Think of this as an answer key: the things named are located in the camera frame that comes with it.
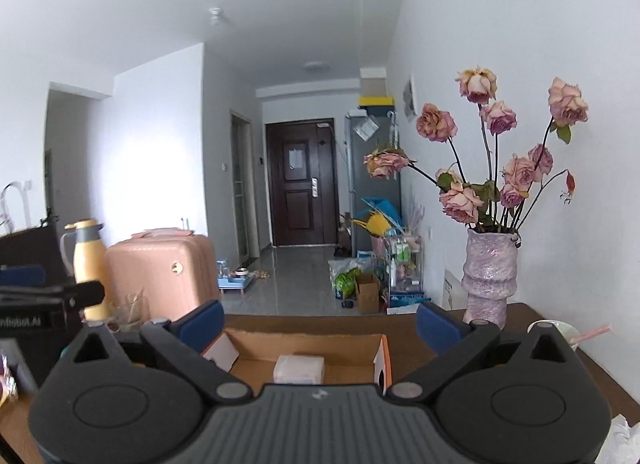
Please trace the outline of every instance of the refrigerator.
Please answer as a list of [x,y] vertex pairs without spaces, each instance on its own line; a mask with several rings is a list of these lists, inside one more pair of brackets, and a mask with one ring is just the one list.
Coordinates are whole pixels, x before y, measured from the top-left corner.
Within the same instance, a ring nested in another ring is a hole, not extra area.
[[[369,155],[377,146],[387,146],[390,142],[390,132],[394,119],[390,117],[390,112],[395,112],[393,106],[372,106],[364,108],[368,115],[374,116],[379,128],[366,141],[356,132],[356,127],[367,118],[364,116],[345,117],[345,133],[347,143],[347,163],[348,181],[350,194],[351,216],[356,218],[363,211],[370,207],[362,201],[363,197],[383,198],[389,200],[402,213],[400,202],[400,174],[396,177],[373,178],[369,176],[363,159]],[[371,251],[371,239],[369,232],[354,224],[351,227],[351,256],[356,257],[358,251]]]

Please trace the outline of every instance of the gray floor tile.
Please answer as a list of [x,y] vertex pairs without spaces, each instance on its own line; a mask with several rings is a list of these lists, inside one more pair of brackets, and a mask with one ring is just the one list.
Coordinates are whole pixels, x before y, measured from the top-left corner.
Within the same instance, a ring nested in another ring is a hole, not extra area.
[[228,290],[221,300],[226,314],[262,316],[357,316],[333,295],[328,261],[334,248],[271,248],[251,266],[270,277],[255,280],[241,295]]

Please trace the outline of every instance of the white bowl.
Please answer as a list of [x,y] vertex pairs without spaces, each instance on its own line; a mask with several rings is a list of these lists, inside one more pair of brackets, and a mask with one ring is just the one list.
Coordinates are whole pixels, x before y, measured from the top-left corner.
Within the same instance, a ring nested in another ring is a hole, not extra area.
[[[527,332],[530,332],[530,330],[533,329],[533,326],[536,323],[542,323],[542,322],[551,323],[552,325],[554,325],[560,331],[560,333],[562,334],[562,337],[566,339],[567,343],[569,343],[569,341],[571,341],[573,338],[577,338],[580,335],[580,331],[576,327],[574,327],[573,325],[569,325],[564,321],[558,321],[557,319],[541,319],[541,320],[535,321],[531,325],[529,325],[529,327],[527,328]],[[578,348],[577,344],[571,345],[571,343],[569,343],[569,346],[574,351],[575,349]]]

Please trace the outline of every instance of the vase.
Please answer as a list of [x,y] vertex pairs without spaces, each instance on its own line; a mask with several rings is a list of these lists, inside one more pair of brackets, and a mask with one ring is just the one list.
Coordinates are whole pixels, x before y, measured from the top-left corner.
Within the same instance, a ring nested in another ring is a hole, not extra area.
[[485,319],[504,327],[507,298],[517,289],[518,249],[507,233],[468,230],[462,287],[469,294],[464,321]]

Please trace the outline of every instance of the pink straw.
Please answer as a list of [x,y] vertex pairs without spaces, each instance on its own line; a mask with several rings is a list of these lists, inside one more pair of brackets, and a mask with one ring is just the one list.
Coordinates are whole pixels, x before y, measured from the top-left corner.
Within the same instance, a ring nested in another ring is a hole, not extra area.
[[586,334],[581,334],[579,336],[576,336],[575,338],[572,338],[571,341],[569,341],[569,345],[577,345],[578,343],[586,341],[587,339],[595,338],[600,334],[611,332],[611,330],[611,325],[603,325],[602,327],[598,327],[597,329],[587,332]]

